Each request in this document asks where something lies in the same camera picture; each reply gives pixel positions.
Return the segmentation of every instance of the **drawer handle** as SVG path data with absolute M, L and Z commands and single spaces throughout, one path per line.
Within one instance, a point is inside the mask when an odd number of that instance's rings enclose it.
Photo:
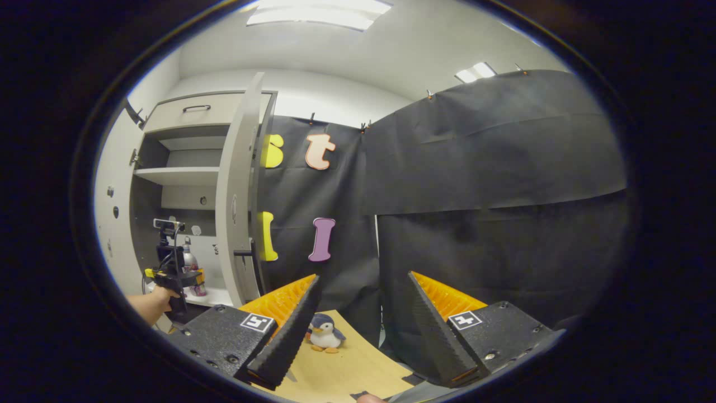
M 206 108 L 206 110 L 210 110 L 210 109 L 211 109 L 211 105 L 194 105 L 194 106 L 188 106 L 188 107 L 182 109 L 182 111 L 183 111 L 183 112 L 186 112 L 188 109 L 191 109 L 191 108 Z

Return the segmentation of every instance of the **ceiling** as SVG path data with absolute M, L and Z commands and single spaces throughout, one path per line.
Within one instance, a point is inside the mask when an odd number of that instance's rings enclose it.
M 410 100 L 460 84 L 459 70 L 487 62 L 497 73 L 566 71 L 546 48 L 458 0 L 388 0 L 365 32 L 306 22 L 246 26 L 236 12 L 182 46 L 181 77 L 273 68 L 344 77 Z

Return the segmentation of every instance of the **white cabinet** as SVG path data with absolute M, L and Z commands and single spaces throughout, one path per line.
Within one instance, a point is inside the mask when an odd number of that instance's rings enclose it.
M 130 197 L 135 265 L 158 264 L 152 218 L 174 216 L 185 222 L 178 245 L 184 236 L 192 239 L 209 293 L 208 298 L 190 296 L 190 303 L 241 306 L 259 296 L 253 260 L 235 257 L 234 251 L 251 250 L 249 194 L 252 167 L 258 168 L 259 159 L 254 146 L 265 135 L 259 128 L 277 97 L 261 92 L 262 78 L 258 73 L 240 93 L 159 103 L 144 127 L 141 147 L 135 146 L 140 150 Z
M 122 110 L 107 136 L 95 176 L 95 228 L 102 254 L 117 285 L 127 295 L 141 294 L 142 274 L 130 229 L 132 152 L 144 133 Z
M 153 133 L 165 135 L 172 129 L 228 125 L 233 121 L 243 97 L 243 93 L 214 93 L 166 100 L 157 104 L 144 127 L 145 133 L 148 136 Z M 259 94 L 259 97 L 262 108 L 258 121 L 261 123 L 271 94 Z

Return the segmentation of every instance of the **cardboard surface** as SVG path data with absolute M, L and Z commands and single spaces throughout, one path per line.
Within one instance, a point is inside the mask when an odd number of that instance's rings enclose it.
M 337 311 L 323 313 L 346 336 L 339 352 L 311 350 L 311 342 L 304 339 L 290 369 L 296 381 L 286 377 L 274 392 L 254 387 L 298 403 L 355 403 L 351 394 L 363 391 L 384 399 L 412 387 L 402 380 L 412 372 L 368 343 Z

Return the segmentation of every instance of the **open cabinet door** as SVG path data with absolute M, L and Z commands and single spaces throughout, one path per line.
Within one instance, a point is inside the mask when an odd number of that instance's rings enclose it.
M 105 262 L 125 295 L 142 293 L 130 229 L 130 189 L 133 152 L 139 150 L 143 138 L 142 129 L 122 110 L 107 136 L 95 174 L 95 228 Z
M 251 250 L 248 230 L 249 178 L 258 133 L 263 73 L 256 73 L 241 98 L 226 134 L 216 182 L 216 239 L 226 289 L 235 307 L 258 297 L 253 267 L 241 264 L 234 250 Z

